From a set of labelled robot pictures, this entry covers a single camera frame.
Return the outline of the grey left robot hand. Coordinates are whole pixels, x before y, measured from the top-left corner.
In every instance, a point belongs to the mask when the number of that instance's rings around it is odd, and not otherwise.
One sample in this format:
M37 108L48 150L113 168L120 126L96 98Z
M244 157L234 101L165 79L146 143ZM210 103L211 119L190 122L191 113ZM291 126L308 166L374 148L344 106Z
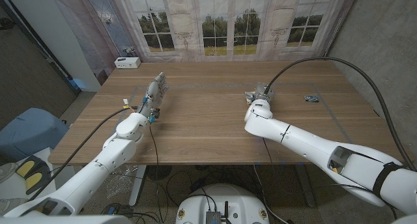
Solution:
M151 116L162 103L162 99L168 90L166 85L166 76L163 72L159 73L153 81L151 81L147 87L147 91L144 96L144 101L140 107L138 107L137 113L144 115L145 117Z

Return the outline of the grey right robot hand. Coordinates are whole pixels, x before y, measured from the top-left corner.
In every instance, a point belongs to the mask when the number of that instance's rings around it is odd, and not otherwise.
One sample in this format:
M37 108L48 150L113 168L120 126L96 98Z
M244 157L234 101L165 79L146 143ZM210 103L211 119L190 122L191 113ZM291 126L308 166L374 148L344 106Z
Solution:
M248 105L255 100L266 100L270 102L274 98L275 92L266 84L258 82L254 91L245 92L245 99Z

